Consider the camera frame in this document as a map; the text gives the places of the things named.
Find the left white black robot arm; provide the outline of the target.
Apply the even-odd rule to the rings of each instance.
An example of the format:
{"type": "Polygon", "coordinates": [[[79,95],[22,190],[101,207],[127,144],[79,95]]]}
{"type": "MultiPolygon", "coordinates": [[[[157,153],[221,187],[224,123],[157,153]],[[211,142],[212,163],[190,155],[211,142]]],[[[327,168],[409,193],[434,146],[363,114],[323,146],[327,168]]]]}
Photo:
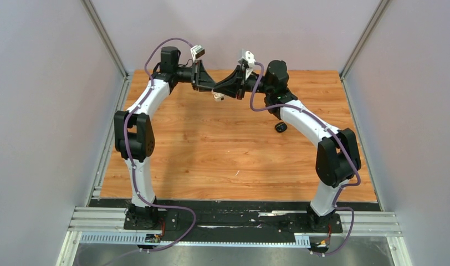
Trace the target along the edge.
{"type": "Polygon", "coordinates": [[[160,221],[154,207],[156,195],[151,184],[150,156],[155,148],[151,119],[161,103],[178,83],[189,83],[194,90],[212,91],[214,80],[199,59],[205,49],[195,45],[190,49],[192,65],[179,64],[181,52],[176,47],[163,47],[145,91],[125,111],[114,115],[115,149],[127,165],[132,185],[132,201],[127,209],[126,226],[153,229],[160,221]]]}

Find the white earbud charging case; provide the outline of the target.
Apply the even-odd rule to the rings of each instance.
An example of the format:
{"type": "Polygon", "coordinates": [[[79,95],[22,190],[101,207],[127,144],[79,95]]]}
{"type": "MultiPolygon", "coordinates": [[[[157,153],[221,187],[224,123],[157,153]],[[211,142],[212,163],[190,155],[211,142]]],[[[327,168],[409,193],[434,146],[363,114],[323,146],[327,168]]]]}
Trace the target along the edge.
{"type": "Polygon", "coordinates": [[[223,101],[225,99],[225,97],[226,96],[224,94],[213,93],[213,98],[214,98],[215,101],[218,101],[218,102],[223,101]]]}

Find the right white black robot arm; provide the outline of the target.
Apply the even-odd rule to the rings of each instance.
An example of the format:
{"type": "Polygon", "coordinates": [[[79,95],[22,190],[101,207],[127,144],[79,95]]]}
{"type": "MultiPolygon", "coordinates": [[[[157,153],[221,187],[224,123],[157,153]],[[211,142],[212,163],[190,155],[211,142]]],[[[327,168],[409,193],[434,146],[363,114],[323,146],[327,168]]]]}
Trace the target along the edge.
{"type": "Polygon", "coordinates": [[[268,111],[282,122],[296,128],[316,147],[316,174],[320,179],[310,202],[306,223],[313,231],[321,231],[336,210],[336,202],[353,177],[361,183],[361,158],[356,135],[350,128],[339,129],[316,116],[294,95],[289,87],[287,64],[272,60],[255,73],[251,64],[242,63],[234,72],[218,82],[213,92],[242,99],[250,92],[250,108],[268,111]]]}

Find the black earbud charging case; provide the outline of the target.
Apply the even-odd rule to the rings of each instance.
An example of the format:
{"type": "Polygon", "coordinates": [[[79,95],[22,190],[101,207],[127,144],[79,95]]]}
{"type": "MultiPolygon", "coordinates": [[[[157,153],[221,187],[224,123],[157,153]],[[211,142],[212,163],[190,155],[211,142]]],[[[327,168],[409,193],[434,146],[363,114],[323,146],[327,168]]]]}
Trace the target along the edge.
{"type": "Polygon", "coordinates": [[[278,133],[283,133],[288,129],[288,126],[284,122],[279,122],[274,126],[274,129],[278,133]]]}

